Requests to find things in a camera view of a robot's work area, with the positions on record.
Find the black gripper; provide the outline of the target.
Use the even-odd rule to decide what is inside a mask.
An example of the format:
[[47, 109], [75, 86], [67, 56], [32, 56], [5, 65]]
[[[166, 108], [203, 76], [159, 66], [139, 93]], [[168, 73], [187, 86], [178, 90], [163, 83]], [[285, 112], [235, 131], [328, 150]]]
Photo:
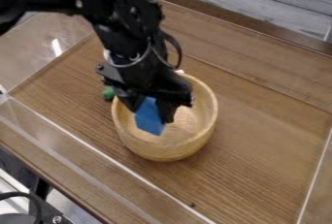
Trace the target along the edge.
[[[106, 49], [103, 51], [104, 62], [96, 67], [96, 73], [104, 78], [120, 81], [127, 84], [143, 86], [152, 81], [155, 75], [168, 68], [155, 56], [152, 51], [147, 51], [136, 60], [112, 55]], [[146, 98], [144, 93], [136, 89], [115, 89], [115, 95], [126, 108], [135, 112]], [[172, 123], [179, 106], [191, 106], [191, 91], [183, 101], [177, 98], [158, 98], [156, 107], [164, 123]]]

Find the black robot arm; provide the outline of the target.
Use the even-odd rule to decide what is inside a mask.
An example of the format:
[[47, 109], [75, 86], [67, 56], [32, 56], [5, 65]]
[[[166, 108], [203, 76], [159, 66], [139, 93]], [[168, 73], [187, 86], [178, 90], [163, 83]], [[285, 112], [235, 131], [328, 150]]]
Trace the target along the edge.
[[174, 121], [178, 107], [191, 105], [191, 85], [175, 73], [167, 47], [181, 49], [177, 39], [160, 29], [164, 18], [155, 0], [0, 0], [0, 35], [29, 12], [81, 16], [103, 44], [104, 63], [96, 68], [130, 111], [147, 97], [155, 99], [163, 123]]

